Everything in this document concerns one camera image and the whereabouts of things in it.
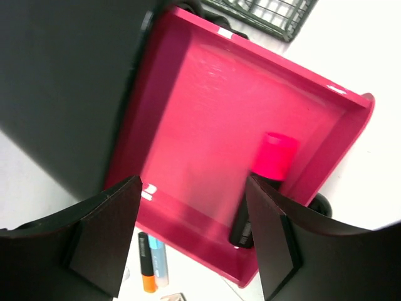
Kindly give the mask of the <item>orange black highlighter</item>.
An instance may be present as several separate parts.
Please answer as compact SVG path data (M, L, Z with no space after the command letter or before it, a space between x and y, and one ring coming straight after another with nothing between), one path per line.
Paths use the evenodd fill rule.
M157 291L157 285L155 282L152 254L148 243L148 235L145 232L140 232L138 234L138 249L143 289L147 293L155 293Z

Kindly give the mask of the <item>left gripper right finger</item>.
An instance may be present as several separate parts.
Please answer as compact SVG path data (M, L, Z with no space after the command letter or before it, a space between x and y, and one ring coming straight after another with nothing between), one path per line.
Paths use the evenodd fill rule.
M265 300L399 300L400 224L366 230L246 181Z

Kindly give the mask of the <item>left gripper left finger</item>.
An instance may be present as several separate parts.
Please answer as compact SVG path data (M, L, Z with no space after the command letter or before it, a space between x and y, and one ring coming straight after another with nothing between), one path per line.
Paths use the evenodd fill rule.
M140 205L131 176L66 209L1 230L2 300L112 300Z

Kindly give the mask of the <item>blue highlighter marker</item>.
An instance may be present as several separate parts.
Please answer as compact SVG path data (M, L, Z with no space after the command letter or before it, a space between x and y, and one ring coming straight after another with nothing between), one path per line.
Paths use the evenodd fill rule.
M165 244L150 235L148 235L148 243L152 256L156 285L158 288L164 288L169 284L169 271Z

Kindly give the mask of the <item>pink highlighter marker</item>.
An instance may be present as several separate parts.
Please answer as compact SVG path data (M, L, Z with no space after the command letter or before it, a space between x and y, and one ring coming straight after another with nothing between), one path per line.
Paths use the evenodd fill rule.
M288 175L298 147L299 141L293 137L274 132L264 133L249 175L259 176L278 191ZM246 193L242 194L234 216L229 242L236 248L250 249L254 246Z

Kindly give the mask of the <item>pink top drawer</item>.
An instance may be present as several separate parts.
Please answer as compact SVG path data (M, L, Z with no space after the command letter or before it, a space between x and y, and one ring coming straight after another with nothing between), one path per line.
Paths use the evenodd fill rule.
M229 241L263 134L299 147L282 191L307 205L366 127L358 95L183 9L152 28L105 187L141 177L137 226L245 287L256 252Z

